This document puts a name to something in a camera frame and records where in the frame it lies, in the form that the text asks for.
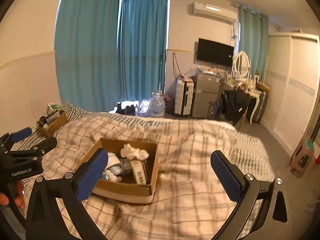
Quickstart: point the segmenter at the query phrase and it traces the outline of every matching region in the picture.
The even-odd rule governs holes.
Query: bed
[[[62,106],[69,123],[54,136],[57,147],[43,158],[43,176],[56,179],[75,171],[77,163],[101,137],[143,139],[158,144],[160,168],[153,201],[134,205],[92,194],[83,205],[109,240],[211,239],[235,207],[210,166],[214,150],[257,179],[272,181],[274,173],[263,143],[237,132],[231,125],[208,120],[137,118],[119,114],[88,113],[71,104]],[[15,149],[30,149],[45,137],[33,128]],[[24,180],[28,200],[35,177]],[[260,203],[241,236],[248,234]],[[79,237],[63,202],[58,205],[69,231]]]

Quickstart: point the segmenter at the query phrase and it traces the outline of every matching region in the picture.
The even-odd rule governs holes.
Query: gray floor
[[[185,119],[176,115],[165,115],[167,118]],[[276,177],[284,181],[292,214],[292,240],[299,239],[312,221],[312,210],[320,196],[320,165],[312,161],[301,178],[289,171],[289,155],[262,124],[249,124],[247,120],[241,132],[262,140],[269,155],[270,163]]]

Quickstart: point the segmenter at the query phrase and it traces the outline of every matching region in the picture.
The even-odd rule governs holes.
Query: barcode
[[[143,184],[143,178],[142,178],[142,173],[141,173],[141,171],[138,171],[138,172],[137,172],[137,176],[139,177],[139,182],[140,182],[141,184]]]

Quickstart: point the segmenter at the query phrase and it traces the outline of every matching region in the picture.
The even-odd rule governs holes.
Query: curtain
[[[239,21],[241,23],[239,51],[244,51],[251,60],[252,76],[257,70],[260,79],[263,80],[268,54],[268,18],[241,6]]]
[[[118,103],[119,0],[61,0],[54,50],[60,97],[87,111]]]
[[[123,0],[118,35],[120,101],[164,87],[168,0]]]

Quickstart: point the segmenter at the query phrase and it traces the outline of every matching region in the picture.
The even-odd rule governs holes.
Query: wall-mounted tv
[[[226,44],[199,39],[197,60],[231,67],[233,51],[234,47]]]

